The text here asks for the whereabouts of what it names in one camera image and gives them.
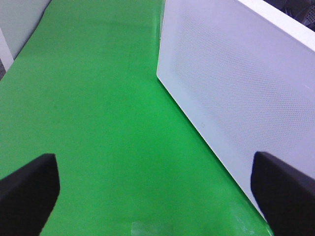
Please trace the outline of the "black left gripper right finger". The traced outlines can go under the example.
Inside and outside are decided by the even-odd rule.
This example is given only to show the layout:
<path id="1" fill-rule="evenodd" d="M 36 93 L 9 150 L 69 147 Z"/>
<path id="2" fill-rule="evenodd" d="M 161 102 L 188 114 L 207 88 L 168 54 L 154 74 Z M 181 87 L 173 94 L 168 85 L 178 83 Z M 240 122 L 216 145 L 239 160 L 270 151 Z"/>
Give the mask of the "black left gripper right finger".
<path id="1" fill-rule="evenodd" d="M 315 234 L 315 180 L 279 158 L 254 154 L 251 191 L 276 236 Z"/>

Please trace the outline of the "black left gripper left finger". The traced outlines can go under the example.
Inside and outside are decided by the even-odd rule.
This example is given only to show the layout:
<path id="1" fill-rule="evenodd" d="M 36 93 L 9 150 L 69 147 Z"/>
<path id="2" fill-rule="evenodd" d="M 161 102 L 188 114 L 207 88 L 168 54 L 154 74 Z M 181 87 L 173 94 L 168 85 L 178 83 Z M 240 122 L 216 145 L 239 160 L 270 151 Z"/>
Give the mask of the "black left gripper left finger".
<path id="1" fill-rule="evenodd" d="M 60 194 L 55 154 L 45 153 L 0 181 L 0 234 L 38 236 Z"/>

